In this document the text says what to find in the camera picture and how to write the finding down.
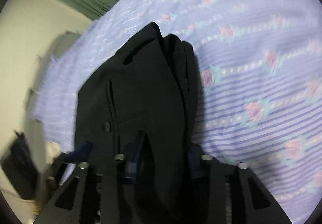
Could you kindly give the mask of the black pants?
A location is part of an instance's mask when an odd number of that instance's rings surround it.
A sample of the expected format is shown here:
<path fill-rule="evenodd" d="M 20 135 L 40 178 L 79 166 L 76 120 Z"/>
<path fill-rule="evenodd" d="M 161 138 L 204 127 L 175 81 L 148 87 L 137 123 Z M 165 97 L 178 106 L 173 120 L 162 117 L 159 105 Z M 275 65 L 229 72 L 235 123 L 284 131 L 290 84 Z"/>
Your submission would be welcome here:
<path fill-rule="evenodd" d="M 133 35 L 85 81 L 78 93 L 74 146 L 92 143 L 90 162 L 124 154 L 137 133 L 146 133 L 138 195 L 176 209 L 198 104 L 198 67 L 193 47 L 162 36 L 156 23 Z"/>

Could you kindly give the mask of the grey padded headboard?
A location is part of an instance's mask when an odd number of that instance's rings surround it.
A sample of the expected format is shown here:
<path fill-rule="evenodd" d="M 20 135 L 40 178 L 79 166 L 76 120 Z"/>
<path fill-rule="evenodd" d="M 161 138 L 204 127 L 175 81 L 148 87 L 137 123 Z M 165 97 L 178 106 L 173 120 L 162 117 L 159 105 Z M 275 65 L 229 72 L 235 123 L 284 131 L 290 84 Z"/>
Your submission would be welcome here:
<path fill-rule="evenodd" d="M 41 90 L 43 80 L 52 63 L 59 60 L 62 55 L 81 37 L 80 33 L 66 31 L 59 34 L 48 46 L 45 53 L 38 56 L 38 66 L 33 76 L 31 86 L 25 97 L 25 116 L 28 120 Z"/>

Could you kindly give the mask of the purple floral striped duvet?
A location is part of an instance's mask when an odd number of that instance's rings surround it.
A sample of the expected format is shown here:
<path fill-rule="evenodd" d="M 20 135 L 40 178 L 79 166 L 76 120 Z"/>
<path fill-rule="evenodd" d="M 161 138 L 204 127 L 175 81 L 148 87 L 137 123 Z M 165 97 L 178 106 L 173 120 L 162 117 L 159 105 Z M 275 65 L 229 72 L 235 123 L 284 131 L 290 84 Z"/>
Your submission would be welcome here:
<path fill-rule="evenodd" d="M 32 112 L 47 140 L 72 150 L 80 86 L 149 22 L 198 58 L 194 141 L 249 163 L 292 223 L 305 223 L 321 200 L 319 0 L 120 0 L 50 64 Z"/>

